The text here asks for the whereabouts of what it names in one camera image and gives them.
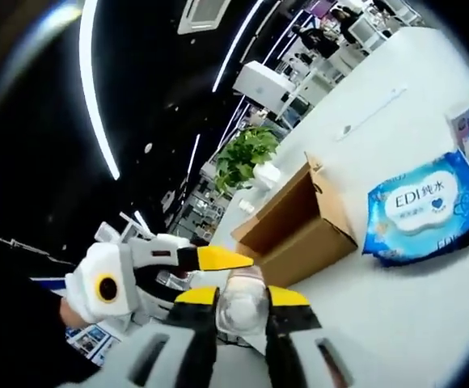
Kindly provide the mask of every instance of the open cardboard box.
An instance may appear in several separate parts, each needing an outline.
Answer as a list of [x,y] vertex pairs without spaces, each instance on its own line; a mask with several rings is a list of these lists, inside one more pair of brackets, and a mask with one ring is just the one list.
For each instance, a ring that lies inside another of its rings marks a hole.
[[252,257],[268,285],[288,287],[357,249],[342,202],[319,174],[321,164],[306,154],[306,164],[250,220],[231,235],[237,252]]

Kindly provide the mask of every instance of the yellow circle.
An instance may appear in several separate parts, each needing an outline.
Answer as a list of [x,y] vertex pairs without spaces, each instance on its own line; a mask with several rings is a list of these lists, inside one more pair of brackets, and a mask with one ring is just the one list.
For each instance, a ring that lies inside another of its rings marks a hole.
[[[106,297],[103,296],[102,291],[100,289],[102,283],[104,282],[104,280],[107,280],[107,279],[112,280],[114,282],[115,286],[116,286],[116,295],[114,295],[113,298],[109,298],[109,299],[107,299]],[[103,303],[113,303],[116,300],[117,296],[118,296],[117,282],[114,279],[114,276],[112,276],[109,273],[104,273],[104,274],[98,276],[98,279],[96,280],[96,283],[95,283],[95,291],[96,291],[96,296],[98,297],[98,299],[100,301],[102,301]]]

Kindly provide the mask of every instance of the white countertop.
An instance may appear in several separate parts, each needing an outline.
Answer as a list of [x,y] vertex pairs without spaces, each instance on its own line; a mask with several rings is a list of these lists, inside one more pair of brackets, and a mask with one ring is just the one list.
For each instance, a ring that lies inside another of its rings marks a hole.
[[[445,113],[469,99],[469,69],[436,30],[403,28],[367,57],[281,143],[274,159],[285,181],[320,158],[339,188],[359,247],[365,237],[367,192],[453,149]],[[342,129],[361,123],[342,140]],[[267,194],[271,196],[276,190]],[[235,247],[230,232],[246,215],[237,192],[212,245]],[[198,284],[224,285],[226,272]],[[337,327],[371,352],[441,384],[469,354],[469,249],[403,268],[380,268],[360,251],[291,287],[308,297],[325,327]],[[247,338],[264,352],[263,336]]]

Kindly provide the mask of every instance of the potted plant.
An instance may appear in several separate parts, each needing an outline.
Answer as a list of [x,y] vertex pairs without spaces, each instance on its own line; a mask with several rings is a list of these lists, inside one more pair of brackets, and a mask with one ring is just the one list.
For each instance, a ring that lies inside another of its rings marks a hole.
[[218,156],[215,184],[220,192],[245,188],[252,183],[270,189],[280,172],[270,163],[278,142],[270,129],[249,127],[230,141]]

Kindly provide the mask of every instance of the black circle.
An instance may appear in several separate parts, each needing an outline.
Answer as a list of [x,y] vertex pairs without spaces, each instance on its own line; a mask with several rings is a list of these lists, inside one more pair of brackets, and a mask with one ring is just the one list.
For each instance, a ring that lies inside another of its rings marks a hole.
[[113,300],[118,294],[118,288],[114,279],[106,277],[99,283],[99,294],[107,302]]

